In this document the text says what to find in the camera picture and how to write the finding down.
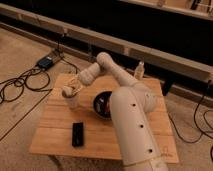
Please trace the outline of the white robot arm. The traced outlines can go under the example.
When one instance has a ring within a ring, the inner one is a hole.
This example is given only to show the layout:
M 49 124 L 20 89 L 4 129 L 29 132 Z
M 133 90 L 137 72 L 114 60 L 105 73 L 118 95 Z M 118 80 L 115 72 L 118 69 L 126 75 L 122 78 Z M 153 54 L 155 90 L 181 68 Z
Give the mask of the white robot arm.
M 108 53 L 99 53 L 95 63 L 66 83 L 69 95 L 91 85 L 103 71 L 110 72 L 119 84 L 109 106 L 125 171 L 169 171 L 146 117 L 156 107 L 156 95 Z

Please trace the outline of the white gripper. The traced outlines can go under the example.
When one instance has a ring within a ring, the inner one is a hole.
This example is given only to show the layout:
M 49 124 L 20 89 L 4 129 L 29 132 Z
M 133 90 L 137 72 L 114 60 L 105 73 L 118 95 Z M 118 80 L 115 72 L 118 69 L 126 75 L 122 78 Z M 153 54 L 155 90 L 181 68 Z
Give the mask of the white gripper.
M 72 80 L 69 80 L 66 85 L 68 87 L 79 87 L 78 89 L 76 89 L 74 96 L 76 96 L 82 90 L 83 86 L 78 76 L 75 76 Z

